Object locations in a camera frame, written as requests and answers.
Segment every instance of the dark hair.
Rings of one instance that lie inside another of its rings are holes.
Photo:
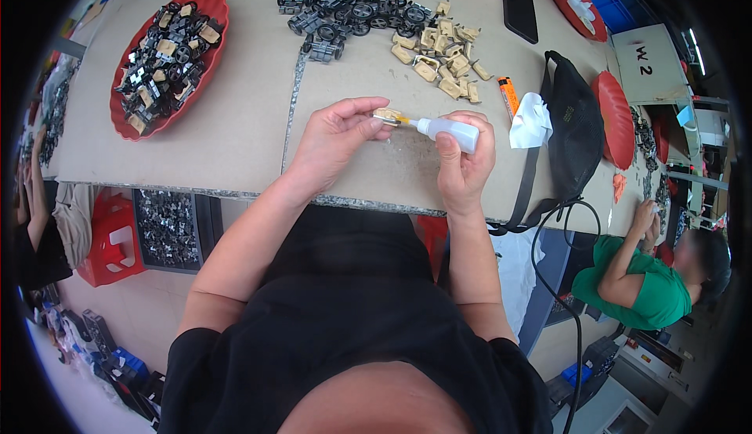
[[[710,304],[718,300],[720,294],[726,290],[731,278],[731,258],[729,246],[723,233],[711,232],[707,229],[692,231],[692,238],[700,250],[700,267],[707,276],[701,284],[700,300],[698,303]]]

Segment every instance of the black mesh bag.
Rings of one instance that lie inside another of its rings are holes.
[[[522,223],[530,203],[532,184],[535,180],[535,164],[538,162],[540,151],[540,147],[529,148],[512,217],[498,230],[490,230],[492,235],[524,232],[531,226],[538,225],[544,213],[561,204],[579,199],[603,156],[606,134],[603,131],[603,117],[593,90],[568,59],[554,51],[547,51],[545,56],[540,97],[548,104],[553,127],[553,134],[548,141],[548,156],[556,197],[540,201],[526,222]],[[549,60],[557,63],[553,82],[548,70]]]

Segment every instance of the woman in green shirt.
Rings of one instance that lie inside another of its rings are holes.
[[[713,302],[731,275],[720,232],[684,232],[672,267],[653,258],[660,233],[654,206],[649,199],[640,204],[624,239],[602,236],[593,247],[594,266],[580,271],[571,288],[579,300],[637,329],[661,329],[689,314],[694,304]]]

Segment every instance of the green shirt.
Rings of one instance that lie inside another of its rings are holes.
[[[606,273],[611,259],[623,239],[602,236],[593,247],[595,266],[583,269],[575,276],[571,293],[589,306],[637,329],[661,329],[679,321],[692,310],[692,299],[682,278],[661,260],[634,250],[627,274],[645,274],[642,289],[632,308],[607,302],[598,295],[598,284]]]

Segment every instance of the black strap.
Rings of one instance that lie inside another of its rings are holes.
[[[546,61],[543,69],[543,84],[540,85],[540,97],[544,101],[550,99],[551,96],[551,77],[548,72],[548,60],[553,58],[556,62],[561,57],[559,53],[554,51],[546,51]],[[520,225],[522,219],[525,218],[525,212],[527,212],[527,206],[530,203],[530,196],[532,194],[532,185],[535,183],[535,171],[538,166],[538,155],[540,153],[540,147],[533,147],[527,149],[527,157],[525,159],[525,170],[522,173],[522,181],[520,182],[520,189],[517,191],[517,200],[514,202],[514,209],[512,210],[512,216],[509,218],[509,222],[503,225],[498,225],[498,230],[489,230],[488,232],[494,236],[506,235],[507,232],[521,233],[528,230],[531,226],[536,226],[541,221],[541,216],[552,210],[559,204],[556,199],[543,199],[540,204],[530,213],[527,221]]]

